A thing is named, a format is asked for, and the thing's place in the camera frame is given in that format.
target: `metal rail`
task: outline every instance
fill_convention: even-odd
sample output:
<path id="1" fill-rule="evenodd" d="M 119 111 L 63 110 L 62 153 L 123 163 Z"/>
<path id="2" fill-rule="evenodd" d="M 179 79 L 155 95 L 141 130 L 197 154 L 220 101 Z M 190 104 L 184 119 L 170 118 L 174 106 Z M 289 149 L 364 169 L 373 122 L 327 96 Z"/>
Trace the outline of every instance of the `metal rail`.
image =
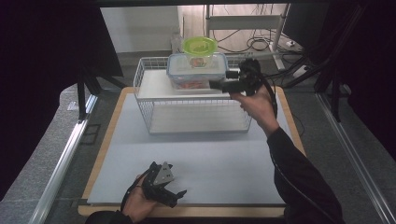
<path id="1" fill-rule="evenodd" d="M 384 224 L 396 224 L 395 216 L 389 208 L 388 202 L 382 194 L 380 188 L 375 183 L 370 173 L 368 172 L 366 166 L 364 165 L 359 153 L 356 148 L 353 146 L 350 141 L 346 131 L 342 123 L 337 122 L 335 117 L 332 115 L 330 108 L 330 103 L 327 100 L 327 96 L 325 93 L 317 93 L 317 97 L 319 100 L 322 109 L 324 110 L 327 119 L 329 120 L 332 128 L 334 129 L 335 134 L 337 135 L 340 143 L 346 152 L 347 157 L 349 158 L 350 163 L 355 169 L 356 174 L 358 175 L 364 189 L 367 192 L 367 195 L 371 199 L 376 212 L 379 214 L 382 222 Z"/>
<path id="2" fill-rule="evenodd" d="M 55 170 L 49 179 L 49 183 L 44 189 L 44 192 L 41 195 L 37 206 L 35 207 L 35 211 L 29 220 L 29 224 L 40 224 L 45 222 L 52 203 L 55 200 L 56 194 L 58 193 L 58 190 L 64 181 L 64 176 L 71 160 L 73 159 L 76 148 L 78 147 L 78 142 L 85 131 L 96 100 L 97 97 L 94 95 L 91 95 L 88 99 L 86 104 L 87 116 L 81 123 L 76 124 L 73 132 L 71 133 L 69 140 L 64 147 L 64 152 L 62 153 L 61 158 L 59 159 L 58 164 L 56 165 Z"/>

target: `black curtain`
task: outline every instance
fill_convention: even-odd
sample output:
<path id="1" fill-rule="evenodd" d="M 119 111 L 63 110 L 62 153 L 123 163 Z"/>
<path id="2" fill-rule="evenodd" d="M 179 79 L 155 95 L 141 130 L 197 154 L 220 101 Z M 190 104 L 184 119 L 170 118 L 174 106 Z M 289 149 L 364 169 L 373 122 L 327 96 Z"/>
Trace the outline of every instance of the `black curtain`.
<path id="1" fill-rule="evenodd" d="M 84 67 L 122 76 L 99 7 L 0 3 L 0 198 L 50 125 L 61 91 Z"/>
<path id="2" fill-rule="evenodd" d="M 349 104 L 394 160 L 395 11 L 395 1 L 371 1 L 347 41 L 338 62 L 339 75 L 352 91 L 348 98 Z"/>

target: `black sleeve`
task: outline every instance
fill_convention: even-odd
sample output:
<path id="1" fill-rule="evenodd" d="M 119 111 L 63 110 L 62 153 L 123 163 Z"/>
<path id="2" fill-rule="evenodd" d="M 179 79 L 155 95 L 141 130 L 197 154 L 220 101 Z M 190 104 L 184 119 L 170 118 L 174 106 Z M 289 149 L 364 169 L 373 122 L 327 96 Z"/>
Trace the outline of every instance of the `black sleeve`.
<path id="1" fill-rule="evenodd" d="M 287 204 L 288 223 L 345 223 L 341 205 L 320 172 L 277 129 L 267 140 L 275 168 L 275 184 Z"/>
<path id="2" fill-rule="evenodd" d="M 92 213 L 85 224 L 134 224 L 132 220 L 122 212 L 99 211 Z"/>

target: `lime green bowl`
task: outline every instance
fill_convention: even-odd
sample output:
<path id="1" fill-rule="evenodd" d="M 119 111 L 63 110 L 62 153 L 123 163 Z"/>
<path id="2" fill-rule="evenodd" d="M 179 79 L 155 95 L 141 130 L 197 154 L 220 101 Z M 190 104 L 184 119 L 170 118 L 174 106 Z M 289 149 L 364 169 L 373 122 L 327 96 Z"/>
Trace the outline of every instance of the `lime green bowl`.
<path id="1" fill-rule="evenodd" d="M 196 36 L 184 40 L 182 48 L 191 67 L 207 67 L 212 63 L 212 55 L 218 49 L 218 42 L 204 36 Z"/>

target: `clear plastic container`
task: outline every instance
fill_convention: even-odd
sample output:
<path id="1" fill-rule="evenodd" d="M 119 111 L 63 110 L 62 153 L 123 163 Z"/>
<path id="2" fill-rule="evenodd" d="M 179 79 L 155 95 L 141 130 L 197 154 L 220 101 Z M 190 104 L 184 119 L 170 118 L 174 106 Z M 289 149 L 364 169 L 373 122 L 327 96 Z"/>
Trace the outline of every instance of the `clear plastic container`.
<path id="1" fill-rule="evenodd" d="M 184 40 L 182 48 L 192 68 L 204 68 L 212 63 L 213 53 L 218 49 L 218 43 L 211 38 L 196 36 Z"/>
<path id="2" fill-rule="evenodd" d="M 209 80 L 224 78 L 227 70 L 227 59 L 223 53 L 213 53 L 211 63 L 199 69 L 190 66 L 186 54 L 172 54 L 167 62 L 166 74 L 176 90 L 209 89 Z"/>

